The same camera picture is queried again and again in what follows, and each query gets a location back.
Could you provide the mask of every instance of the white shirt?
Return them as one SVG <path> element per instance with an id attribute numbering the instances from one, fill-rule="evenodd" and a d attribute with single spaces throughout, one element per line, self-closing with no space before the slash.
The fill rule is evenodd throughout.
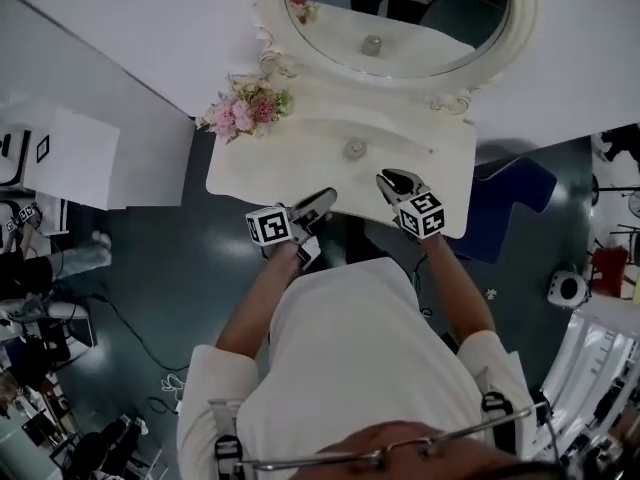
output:
<path id="1" fill-rule="evenodd" d="M 474 380 L 479 375 L 515 408 L 533 403 L 519 361 L 494 333 L 469 337 L 457 357 L 451 352 L 420 314 L 406 274 L 389 258 L 297 279 L 272 319 L 270 356 L 271 369 L 259 382 L 255 361 L 196 347 L 178 423 L 183 480 L 212 478 L 212 399 L 245 399 L 238 437 L 259 459 L 313 454 L 386 421 L 424 422 L 445 431 L 476 425 L 482 421 Z M 526 427 L 530 443 L 534 420 Z"/>

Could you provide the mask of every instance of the white vanity table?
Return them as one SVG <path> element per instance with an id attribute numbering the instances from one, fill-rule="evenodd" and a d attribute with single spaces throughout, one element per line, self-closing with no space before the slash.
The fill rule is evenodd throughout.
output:
<path id="1" fill-rule="evenodd" d="M 295 110 L 265 138 L 216 142 L 207 190 L 288 205 L 332 186 L 335 211 L 390 224 L 393 213 L 375 174 L 405 169 L 443 200 L 444 233 L 462 237 L 476 148 L 465 114 L 473 93 L 490 85 L 526 44 L 536 0 L 490 2 L 504 6 L 503 16 L 476 47 L 415 24 L 420 16 L 401 23 L 353 11 L 348 1 L 342 8 L 310 1 L 318 6 L 317 19 L 302 24 L 289 0 L 256 0 L 256 30 L 265 42 L 260 67 L 291 92 Z M 380 9 L 384 14 L 384 4 Z M 372 35 L 381 48 L 365 54 L 363 43 Z M 366 147 L 357 161 L 344 154 L 353 141 Z"/>

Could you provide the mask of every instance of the mirror frame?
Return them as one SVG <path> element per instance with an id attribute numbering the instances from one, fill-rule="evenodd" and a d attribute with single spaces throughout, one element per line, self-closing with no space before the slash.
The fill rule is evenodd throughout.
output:
<path id="1" fill-rule="evenodd" d="M 286 54 L 313 72 L 324 71 L 341 80 L 346 79 L 378 88 L 425 91 L 432 95 L 472 89 L 501 73 L 527 44 L 537 15 L 537 0 L 509 0 L 508 12 L 505 13 L 506 23 L 502 31 L 485 51 L 484 45 L 476 50 L 479 56 L 475 59 L 463 65 L 460 64 L 465 57 L 456 59 L 447 65 L 448 71 L 440 74 L 420 78 L 390 78 L 362 73 L 320 53 L 307 43 L 296 29 L 285 0 L 255 2 L 259 21 L 256 27 L 262 31 L 258 37 L 267 42 L 265 50 Z"/>

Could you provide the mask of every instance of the oval mirror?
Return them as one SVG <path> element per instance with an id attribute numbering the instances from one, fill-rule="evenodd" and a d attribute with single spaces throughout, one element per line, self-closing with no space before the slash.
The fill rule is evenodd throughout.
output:
<path id="1" fill-rule="evenodd" d="M 424 78 L 459 68 L 500 37 L 509 0 L 285 0 L 305 41 L 351 70 Z"/>

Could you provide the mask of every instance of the black strap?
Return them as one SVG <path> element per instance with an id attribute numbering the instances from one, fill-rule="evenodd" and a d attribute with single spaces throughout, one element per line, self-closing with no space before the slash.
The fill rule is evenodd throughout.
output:
<path id="1" fill-rule="evenodd" d="M 513 404 L 502 393 L 489 391 L 482 397 L 483 412 L 502 412 L 502 416 L 513 414 Z M 510 421 L 493 427 L 495 447 L 503 452 L 516 455 L 516 422 Z"/>
<path id="2" fill-rule="evenodd" d="M 214 457 L 219 480 L 245 480 L 244 470 L 236 468 L 242 460 L 242 445 L 236 436 L 220 437 L 216 441 Z"/>

